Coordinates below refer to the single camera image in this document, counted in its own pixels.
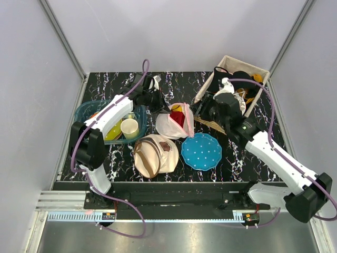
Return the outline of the yellow bra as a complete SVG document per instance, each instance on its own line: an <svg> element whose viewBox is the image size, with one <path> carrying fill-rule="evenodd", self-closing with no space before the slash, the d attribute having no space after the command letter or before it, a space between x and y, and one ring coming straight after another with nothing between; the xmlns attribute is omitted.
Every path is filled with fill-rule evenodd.
<svg viewBox="0 0 337 253"><path fill-rule="evenodd" d="M182 112L182 106L181 105L173 105L171 110L173 112Z"/></svg>

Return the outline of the white mesh laundry bag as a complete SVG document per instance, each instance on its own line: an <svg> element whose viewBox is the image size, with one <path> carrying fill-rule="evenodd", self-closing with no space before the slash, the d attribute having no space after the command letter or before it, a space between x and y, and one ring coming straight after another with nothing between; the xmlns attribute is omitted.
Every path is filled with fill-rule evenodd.
<svg viewBox="0 0 337 253"><path fill-rule="evenodd" d="M181 105L185 115L184 127L181 128L171 117L173 105ZM160 113L156 118L157 133L172 140L180 138L194 137L194 115L189 104L174 103L168 106L169 113Z"/></svg>

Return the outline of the red bra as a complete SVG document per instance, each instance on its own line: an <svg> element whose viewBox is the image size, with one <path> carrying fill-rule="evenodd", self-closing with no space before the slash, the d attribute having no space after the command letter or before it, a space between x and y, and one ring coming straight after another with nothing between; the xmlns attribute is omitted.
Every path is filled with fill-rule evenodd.
<svg viewBox="0 0 337 253"><path fill-rule="evenodd" d="M185 115L182 112L182 109L172 110L170 117L181 127L184 127Z"/></svg>

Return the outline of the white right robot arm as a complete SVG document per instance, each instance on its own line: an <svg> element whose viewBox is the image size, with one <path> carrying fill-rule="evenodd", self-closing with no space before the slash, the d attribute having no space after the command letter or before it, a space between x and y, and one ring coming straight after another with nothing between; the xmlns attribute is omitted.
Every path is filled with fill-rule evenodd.
<svg viewBox="0 0 337 253"><path fill-rule="evenodd" d="M191 108L201 120L218 124L232 142L263 161L286 184L286 188L280 188L253 183L239 195L243 208L251 209L256 204L285 208L297 221L307 223L327 203L332 178L303 166L255 120L243 116L234 94L206 92Z"/></svg>

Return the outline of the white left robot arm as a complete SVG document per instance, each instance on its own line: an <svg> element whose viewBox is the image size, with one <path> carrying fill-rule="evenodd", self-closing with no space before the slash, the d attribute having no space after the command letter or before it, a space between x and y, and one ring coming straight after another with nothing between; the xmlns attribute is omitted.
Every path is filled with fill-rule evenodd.
<svg viewBox="0 0 337 253"><path fill-rule="evenodd" d="M136 106L146 106L153 113L169 111L159 86L160 76L138 74L135 81L135 84L124 86L97 115L71 126L68 145L71 170L87 177L91 190L97 194L95 202L103 209L109 208L114 201L103 165L107 156L104 138L108 132Z"/></svg>

